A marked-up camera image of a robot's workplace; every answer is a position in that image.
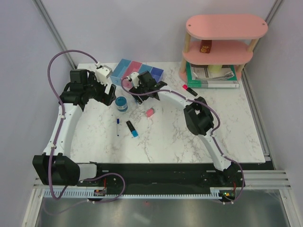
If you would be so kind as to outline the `pink eraser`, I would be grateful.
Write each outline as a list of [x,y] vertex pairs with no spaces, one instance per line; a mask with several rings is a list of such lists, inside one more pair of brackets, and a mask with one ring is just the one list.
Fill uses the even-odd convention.
[[149,117],[151,117],[152,115],[154,115],[154,113],[155,113],[154,108],[150,108],[150,109],[148,109],[148,110],[146,111],[146,116],[149,118]]

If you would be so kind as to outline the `pink drawer bin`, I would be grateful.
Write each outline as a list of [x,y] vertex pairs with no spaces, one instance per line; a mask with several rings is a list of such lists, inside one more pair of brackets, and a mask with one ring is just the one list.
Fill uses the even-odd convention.
[[[142,63],[140,63],[140,62],[131,61],[130,65],[127,67],[125,73],[123,74],[122,79],[130,76],[133,72],[138,72],[141,65],[142,65]],[[128,80],[124,80],[122,82],[122,84],[125,88],[131,89],[133,87],[133,83],[129,82]]]

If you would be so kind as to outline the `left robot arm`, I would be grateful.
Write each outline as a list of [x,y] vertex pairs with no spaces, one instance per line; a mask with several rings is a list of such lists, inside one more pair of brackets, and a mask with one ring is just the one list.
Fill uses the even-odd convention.
[[96,164],[77,164],[70,159],[71,144],[76,125],[89,100],[110,106],[116,99],[116,86],[106,93],[112,70],[104,65],[94,71],[70,71],[70,82],[60,95],[59,113],[49,143],[41,155],[35,155],[32,164],[44,185],[75,186],[87,179],[93,186],[104,181]]

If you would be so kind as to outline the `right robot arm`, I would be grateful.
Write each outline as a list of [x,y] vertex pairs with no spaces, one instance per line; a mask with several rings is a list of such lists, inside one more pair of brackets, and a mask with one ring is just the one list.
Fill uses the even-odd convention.
[[214,130],[218,128],[214,126],[214,116],[217,114],[207,105],[204,98],[190,100],[174,91],[167,83],[156,82],[148,71],[141,74],[134,72],[125,80],[133,84],[128,93],[138,103],[141,104],[148,98],[168,100],[183,110],[188,130],[200,138],[212,158],[218,183],[222,186],[228,186],[230,183],[233,186],[242,184],[242,179],[237,174],[239,166],[224,155],[223,149],[215,139]]

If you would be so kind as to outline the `purple drawer bin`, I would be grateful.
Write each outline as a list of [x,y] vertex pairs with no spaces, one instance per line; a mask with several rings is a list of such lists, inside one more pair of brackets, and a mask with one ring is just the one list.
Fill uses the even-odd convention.
[[151,76],[156,80],[156,82],[159,82],[162,80],[163,73],[164,73],[163,69],[159,69],[156,67],[153,67],[151,70]]

